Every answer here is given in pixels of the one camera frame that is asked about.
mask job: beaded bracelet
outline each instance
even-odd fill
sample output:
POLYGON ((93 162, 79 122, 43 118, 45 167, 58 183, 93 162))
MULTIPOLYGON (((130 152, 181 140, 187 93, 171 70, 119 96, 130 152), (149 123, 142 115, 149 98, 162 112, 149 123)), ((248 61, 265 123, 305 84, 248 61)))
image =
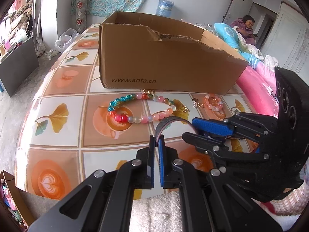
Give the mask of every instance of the beaded bracelet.
POLYGON ((211 109, 214 112, 219 112, 223 108, 223 102, 221 101, 221 98, 214 94, 206 94, 204 98, 204 106, 208 107, 208 109, 211 109), (209 99, 212 99, 213 102, 217 103, 217 106, 213 106, 209 99))
POLYGON ((114 101, 111 101, 109 103, 109 108, 108 108, 109 116, 111 118, 114 118, 115 121, 122 122, 122 123, 126 123, 126 122, 133 123, 134 122, 136 124, 139 124, 139 123, 146 124, 154 120, 158 121, 159 119, 163 119, 163 118, 170 116, 175 110, 176 110, 176 106, 174 106, 174 102, 172 100, 169 100, 168 98, 164 98, 163 96, 158 97, 157 95, 152 95, 152 94, 147 95, 146 93, 137 93, 137 94, 133 93, 131 95, 127 95, 121 98, 116 98, 114 101), (141 118, 127 116, 124 114, 121 114, 121 115, 117 114, 116 110, 122 103, 135 100, 135 99, 138 99, 138 100, 144 99, 144 100, 153 100, 153 101, 163 102, 169 105, 170 108, 162 113, 155 113, 149 116, 143 115, 141 118))

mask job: concrete floor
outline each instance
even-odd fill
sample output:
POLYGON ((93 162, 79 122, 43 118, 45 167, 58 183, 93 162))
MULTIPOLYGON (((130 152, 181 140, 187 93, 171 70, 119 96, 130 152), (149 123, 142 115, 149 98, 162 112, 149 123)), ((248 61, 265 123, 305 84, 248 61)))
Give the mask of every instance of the concrete floor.
MULTIPOLYGON (((40 66, 25 79, 11 98, 5 91, 0 93, 0 170, 14 175, 16 146, 24 117, 45 75, 59 56, 51 61, 46 55, 40 57, 40 66)), ((24 191, 21 191, 21 195, 34 218, 44 214, 57 202, 24 191)))

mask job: white plastic bag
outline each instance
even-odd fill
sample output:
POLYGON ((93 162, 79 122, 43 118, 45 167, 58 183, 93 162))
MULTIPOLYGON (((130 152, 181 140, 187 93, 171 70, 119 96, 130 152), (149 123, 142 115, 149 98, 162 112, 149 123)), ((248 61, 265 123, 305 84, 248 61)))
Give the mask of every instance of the white plastic bag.
POLYGON ((59 40, 55 42, 55 48, 63 53, 70 44, 76 40, 76 38, 79 37, 79 34, 74 29, 68 29, 66 32, 64 32, 60 37, 59 40))
POLYGON ((20 43, 27 40, 27 33, 24 29, 17 29, 15 33, 14 41, 20 43))
POLYGON ((73 41, 76 40, 80 36, 80 34, 77 33, 74 29, 68 29, 66 32, 62 34, 62 36, 71 36, 73 38, 73 41))

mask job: gold charm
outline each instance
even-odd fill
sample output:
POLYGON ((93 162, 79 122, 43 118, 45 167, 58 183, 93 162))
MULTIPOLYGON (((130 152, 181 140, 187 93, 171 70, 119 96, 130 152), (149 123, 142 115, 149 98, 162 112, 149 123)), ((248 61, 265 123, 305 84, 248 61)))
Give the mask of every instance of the gold charm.
POLYGON ((181 104, 181 106, 184 108, 184 110, 182 111, 183 113, 186 113, 186 112, 190 112, 190 110, 188 109, 188 107, 186 107, 184 104, 181 104))
POLYGON ((197 107, 197 105, 198 105, 198 104, 197 104, 198 99, 193 98, 193 99, 192 99, 192 101, 193 101, 193 107, 194 107, 194 108, 196 108, 196 107, 197 107))
POLYGON ((154 90, 143 90, 144 93, 146 93, 147 95, 152 95, 154 96, 155 91, 154 90))

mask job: blue water bottle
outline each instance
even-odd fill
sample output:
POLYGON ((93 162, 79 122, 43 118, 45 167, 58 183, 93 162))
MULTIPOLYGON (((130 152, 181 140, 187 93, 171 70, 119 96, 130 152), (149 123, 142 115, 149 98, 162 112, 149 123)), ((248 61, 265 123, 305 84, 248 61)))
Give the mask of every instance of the blue water bottle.
POLYGON ((157 12, 155 14, 157 16, 170 17, 173 6, 174 6, 174 2, 172 1, 159 0, 157 12))

